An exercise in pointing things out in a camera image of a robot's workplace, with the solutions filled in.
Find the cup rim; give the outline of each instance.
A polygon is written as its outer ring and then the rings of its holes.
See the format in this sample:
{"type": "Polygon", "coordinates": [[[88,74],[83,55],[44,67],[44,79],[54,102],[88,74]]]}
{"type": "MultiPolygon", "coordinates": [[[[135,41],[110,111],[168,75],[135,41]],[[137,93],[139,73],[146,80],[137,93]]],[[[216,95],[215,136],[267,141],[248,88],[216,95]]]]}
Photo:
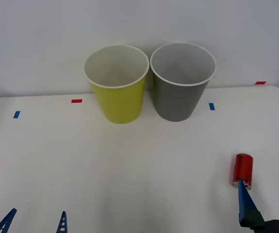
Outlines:
{"type": "Polygon", "coordinates": [[[102,88],[106,88],[106,89],[118,89],[118,88],[124,88],[124,87],[127,87],[127,86],[132,86],[132,85],[138,83],[140,80],[142,80],[142,79],[146,76],[146,74],[148,73],[149,67],[150,67],[150,63],[149,63],[149,59],[148,59],[147,55],[146,55],[142,50],[140,50],[139,48],[136,48],[136,47],[131,46],[131,45],[125,45],[125,44],[114,44],[114,45],[109,45],[109,46],[101,47],[100,49],[98,49],[98,50],[94,51],[92,54],[90,54],[89,57],[87,58],[86,62],[85,62],[84,70],[83,70],[83,71],[84,71],[84,74],[85,74],[85,77],[87,78],[87,80],[88,80],[90,83],[92,83],[93,85],[96,85],[96,86],[99,86],[99,87],[102,87],[102,88]],[[99,51],[101,51],[101,50],[103,50],[103,49],[106,49],[106,48],[109,48],[109,47],[115,47],[115,46],[129,47],[129,48],[135,49],[135,50],[139,51],[141,54],[143,54],[144,57],[145,57],[145,59],[146,59],[146,61],[147,61],[147,68],[146,68],[144,74],[143,74],[140,78],[136,79],[134,82],[129,83],[129,84],[126,84],[126,85],[122,85],[122,86],[105,86],[105,85],[100,85],[100,84],[98,84],[98,83],[92,81],[92,80],[87,76],[87,73],[86,73],[86,64],[87,64],[88,59],[89,59],[92,55],[96,54],[97,52],[99,52],[99,51]]]}
{"type": "Polygon", "coordinates": [[[154,73],[158,78],[160,78],[161,80],[163,80],[163,81],[165,81],[165,82],[167,82],[167,83],[169,83],[169,84],[173,84],[173,85],[176,85],[176,86],[198,86],[198,85],[201,85],[201,84],[204,84],[204,83],[208,82],[208,81],[212,78],[212,76],[216,73],[216,59],[215,59],[215,57],[213,56],[213,54],[212,54],[210,51],[208,51],[207,49],[205,49],[204,47],[202,47],[202,46],[200,46],[200,45],[197,45],[197,44],[194,44],[194,43],[190,43],[190,42],[171,42],[171,43],[167,43],[167,44],[165,44],[165,45],[162,45],[162,46],[158,47],[158,48],[153,52],[153,54],[152,54],[151,57],[150,57],[150,67],[151,67],[151,70],[153,71],[153,73],[154,73]],[[202,82],[199,82],[199,83],[192,83],[192,84],[174,83],[174,82],[171,82],[171,81],[169,81],[169,80],[167,80],[167,79],[161,77],[161,76],[155,71],[155,69],[154,69],[154,66],[153,66],[153,64],[152,64],[153,57],[154,57],[155,53],[156,53],[158,50],[160,50],[161,48],[163,48],[163,47],[165,47],[165,46],[173,45],[173,44],[187,44],[187,45],[192,45],[192,46],[196,46],[196,47],[198,47],[198,48],[204,50],[205,52],[207,52],[207,53],[211,56],[211,58],[213,59],[213,61],[214,61],[214,71],[213,71],[213,73],[211,74],[211,76],[209,76],[207,79],[205,79],[205,80],[202,81],[202,82]]]}

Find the white wall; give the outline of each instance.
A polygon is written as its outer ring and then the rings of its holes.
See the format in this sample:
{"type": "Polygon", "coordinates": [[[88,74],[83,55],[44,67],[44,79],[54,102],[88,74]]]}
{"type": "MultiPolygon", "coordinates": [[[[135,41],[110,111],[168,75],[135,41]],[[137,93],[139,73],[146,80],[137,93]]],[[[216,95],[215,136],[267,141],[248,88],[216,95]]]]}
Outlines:
{"type": "Polygon", "coordinates": [[[0,96],[91,92],[96,48],[174,40],[215,55],[211,87],[279,86],[279,0],[0,0],[0,96]]]}

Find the red can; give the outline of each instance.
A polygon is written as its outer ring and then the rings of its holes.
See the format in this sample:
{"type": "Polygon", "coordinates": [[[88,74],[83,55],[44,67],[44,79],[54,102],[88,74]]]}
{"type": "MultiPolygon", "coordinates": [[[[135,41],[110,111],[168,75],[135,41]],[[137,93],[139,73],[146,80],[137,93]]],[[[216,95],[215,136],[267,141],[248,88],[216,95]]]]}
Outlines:
{"type": "Polygon", "coordinates": [[[233,170],[232,186],[238,187],[242,180],[247,190],[252,187],[253,158],[248,154],[237,154],[236,164],[233,170]]]}

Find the yellow cup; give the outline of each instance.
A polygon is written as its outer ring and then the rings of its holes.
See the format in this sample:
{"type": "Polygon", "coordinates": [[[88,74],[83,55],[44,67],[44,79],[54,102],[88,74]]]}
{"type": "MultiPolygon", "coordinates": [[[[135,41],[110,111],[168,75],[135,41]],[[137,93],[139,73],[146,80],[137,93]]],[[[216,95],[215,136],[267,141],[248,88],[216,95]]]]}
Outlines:
{"type": "Polygon", "coordinates": [[[90,55],[85,74],[108,120],[118,124],[135,120],[141,111],[149,60],[130,45],[113,45],[90,55]]]}

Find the white table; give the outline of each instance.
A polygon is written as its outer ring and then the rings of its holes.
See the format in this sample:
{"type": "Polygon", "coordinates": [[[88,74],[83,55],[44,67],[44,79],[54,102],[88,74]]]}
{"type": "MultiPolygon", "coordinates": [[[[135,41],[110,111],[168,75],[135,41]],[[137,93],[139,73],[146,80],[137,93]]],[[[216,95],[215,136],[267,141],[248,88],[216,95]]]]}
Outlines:
{"type": "Polygon", "coordinates": [[[0,220],[16,208],[9,233],[55,233],[65,210],[69,233],[250,232],[230,185],[239,152],[254,157],[256,206],[279,219],[277,87],[206,89],[182,122],[146,93],[125,125],[94,94],[0,98],[0,220]]]}

